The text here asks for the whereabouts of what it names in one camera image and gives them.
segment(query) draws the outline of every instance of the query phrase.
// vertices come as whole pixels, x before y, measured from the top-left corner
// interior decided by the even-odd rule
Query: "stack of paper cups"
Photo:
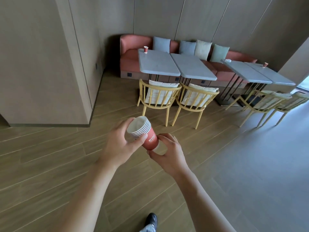
[[[153,150],[159,144],[159,140],[153,131],[149,120],[145,116],[135,118],[127,128],[127,132],[134,139],[138,139],[142,134],[148,134],[142,145],[146,150]]]

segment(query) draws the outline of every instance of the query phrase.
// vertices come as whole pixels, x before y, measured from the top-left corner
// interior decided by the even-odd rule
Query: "hand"
[[[147,134],[143,134],[131,143],[125,139],[125,132],[134,119],[132,117],[126,121],[121,121],[110,131],[106,148],[99,161],[103,164],[108,164],[110,167],[114,167],[116,170],[144,143]]]
[[[168,150],[162,156],[154,151],[147,151],[150,158],[156,161],[173,178],[190,171],[177,139],[171,134],[159,134],[157,137],[166,145]]]

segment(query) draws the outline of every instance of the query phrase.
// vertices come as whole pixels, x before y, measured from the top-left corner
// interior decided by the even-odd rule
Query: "rectangular tabletop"
[[[248,82],[252,83],[263,83],[263,84],[271,84],[272,81],[262,75],[261,73],[254,70],[249,65],[240,61],[232,61],[227,62],[225,60],[221,60],[223,64],[228,66],[234,73],[239,75],[241,78],[245,79]]]
[[[217,80],[217,77],[202,63],[202,61],[193,55],[171,54],[176,66],[184,78]]]
[[[180,76],[180,72],[169,53],[138,49],[139,68],[141,72],[148,74]]]
[[[271,70],[268,67],[263,68],[262,64],[258,63],[247,63],[250,67],[252,67],[254,70],[258,71],[262,75],[266,76],[268,79],[272,81],[273,84],[277,85],[295,85],[293,81],[290,81],[289,79],[285,78],[284,76],[280,75],[279,73]]]

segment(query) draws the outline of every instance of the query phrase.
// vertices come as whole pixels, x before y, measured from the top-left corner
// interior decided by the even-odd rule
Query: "chair leg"
[[[168,114],[169,114],[169,113],[170,113],[170,108],[168,107],[168,108],[166,109],[165,127],[168,126]]]
[[[282,117],[280,118],[280,120],[276,123],[276,126],[282,121],[282,119],[286,116],[286,114],[287,114],[287,113],[284,113],[284,114],[282,115]]]
[[[181,110],[181,107],[179,107],[178,110],[177,110],[177,113],[176,113],[175,118],[174,118],[174,120],[173,120],[172,126],[174,126],[174,124],[175,124],[175,122],[176,122],[176,119],[177,119],[177,117],[178,117],[178,115],[179,115],[179,113],[180,113],[180,110]]]
[[[145,115],[145,113],[146,113],[146,106],[144,105],[144,109],[143,109],[143,114],[142,114],[142,116],[144,116]]]
[[[197,129],[197,126],[198,126],[198,123],[200,122],[200,119],[201,119],[201,116],[203,114],[203,111],[201,111],[198,115],[198,119],[197,119],[197,123],[196,123],[196,126],[195,126],[195,129]]]
[[[264,123],[262,124],[262,127],[270,120],[270,118],[276,113],[276,110],[273,110],[273,112],[270,114],[269,117],[267,117],[267,119],[264,121]]]
[[[138,97],[137,106],[139,105],[140,102],[141,102],[141,96]]]
[[[249,117],[254,113],[253,110],[250,111],[250,113],[247,115],[247,117],[245,118],[245,120],[241,123],[241,125],[239,126],[239,128],[249,119]]]
[[[260,120],[260,122],[259,122],[259,124],[257,125],[257,127],[259,127],[260,126],[260,124],[262,123],[262,121],[264,120],[264,118],[265,118],[265,116],[267,115],[267,113],[264,113],[264,115],[262,116],[262,118],[261,118],[261,120]]]
[[[234,103],[237,102],[237,100],[238,100],[239,98],[240,98],[240,96],[239,96],[238,98],[236,98],[236,99],[234,100],[234,102],[232,102],[225,110],[227,110],[227,109],[229,109],[231,106],[233,106]]]

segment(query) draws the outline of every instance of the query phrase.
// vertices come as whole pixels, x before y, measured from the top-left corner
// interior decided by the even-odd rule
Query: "table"
[[[270,79],[268,79],[267,77],[265,77],[264,75],[262,75],[258,71],[254,70],[252,67],[250,67],[249,65],[245,64],[244,62],[240,62],[240,61],[228,62],[228,61],[225,61],[225,60],[221,60],[221,62],[224,65],[226,65],[228,68],[230,68],[235,73],[234,76],[232,77],[232,79],[227,84],[226,88],[223,90],[221,96],[216,96],[215,97],[215,100],[221,106],[229,106],[231,104],[231,102],[229,100],[234,95],[234,93],[236,92],[238,87],[241,85],[243,80],[246,80],[248,82],[253,83],[252,84],[252,85],[254,85],[253,90],[257,89],[257,87],[260,86],[261,84],[262,84],[262,86],[260,87],[260,89],[265,87],[266,84],[272,84],[272,81]],[[238,76],[238,77],[236,78],[235,82],[233,83],[233,85],[230,87],[230,89],[227,91],[227,93],[224,96],[224,92],[226,91],[226,89],[228,88],[230,83],[233,81],[235,76]],[[240,80],[238,86],[234,89],[234,92],[231,93],[230,96],[229,96],[230,91],[233,89],[234,85],[236,85],[237,81],[240,78],[241,78],[241,80]]]
[[[193,55],[171,54],[176,66],[180,70],[183,83],[189,85],[191,79],[217,80],[217,77],[202,63],[202,61]]]
[[[258,63],[248,63],[246,62],[247,65],[252,67],[254,70],[258,71],[262,75],[266,76],[268,79],[272,81],[273,84],[276,85],[290,85],[294,86],[296,85],[293,81],[290,81],[289,79],[285,78],[284,76],[280,75],[279,73],[271,70],[268,67],[263,68],[263,64],[258,64]]]
[[[159,75],[180,76],[180,72],[174,63],[171,55],[167,52],[158,50],[138,49],[139,68],[143,73],[149,74],[151,80],[152,74],[156,74],[156,80],[159,80]]]

